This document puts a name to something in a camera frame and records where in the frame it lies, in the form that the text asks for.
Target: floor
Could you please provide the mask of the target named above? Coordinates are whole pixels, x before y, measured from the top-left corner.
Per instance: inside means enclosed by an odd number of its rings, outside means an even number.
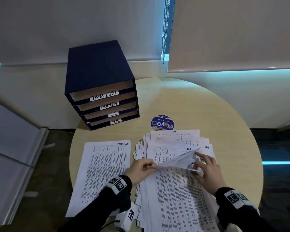
[[[11,225],[0,232],[57,231],[65,223],[72,194],[69,152],[74,130],[51,130],[45,144],[55,146],[42,151],[25,197]],[[251,130],[263,161],[290,161],[290,130]],[[264,187],[260,214],[278,231],[290,232],[290,165],[264,165]]]

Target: file organizer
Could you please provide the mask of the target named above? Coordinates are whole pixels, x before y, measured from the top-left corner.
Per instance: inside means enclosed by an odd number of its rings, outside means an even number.
[[[65,95],[90,130],[140,116],[135,78],[116,40],[69,49]]]

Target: wooden table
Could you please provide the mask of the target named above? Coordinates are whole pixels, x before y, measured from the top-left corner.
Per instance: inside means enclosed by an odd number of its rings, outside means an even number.
[[[100,141],[131,141],[134,145],[151,131],[151,119],[167,115],[175,130],[200,129],[213,144],[218,164],[229,187],[241,191],[256,206],[263,188],[263,167],[256,141],[240,115],[222,98],[196,84],[172,78],[136,80],[140,117],[90,131],[83,121],[75,131],[70,150],[70,177],[74,186],[84,144]],[[135,198],[135,187],[131,200]],[[130,231],[141,231],[131,226]]]

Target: person's left hand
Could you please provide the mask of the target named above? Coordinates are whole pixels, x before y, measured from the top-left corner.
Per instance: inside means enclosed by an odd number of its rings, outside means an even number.
[[[155,168],[147,168],[147,166],[154,167],[155,165],[156,163],[152,159],[135,160],[130,168],[125,171],[124,175],[128,176],[132,182],[132,186],[135,186],[155,172]]]

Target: hand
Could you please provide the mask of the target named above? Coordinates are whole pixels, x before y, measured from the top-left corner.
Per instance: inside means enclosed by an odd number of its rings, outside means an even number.
[[[155,166],[155,164],[152,159],[135,160],[130,168],[125,171],[124,175],[128,176],[132,186],[135,186],[156,171],[155,168],[147,168],[147,166]]]
[[[201,168],[204,172],[204,176],[201,177],[197,173],[193,173],[193,176],[208,193],[215,196],[215,193],[219,188],[227,186],[222,177],[220,165],[216,163],[216,160],[213,157],[199,152],[195,152],[195,154],[204,159],[206,164],[201,161],[195,161],[193,169],[197,169],[197,167]]]

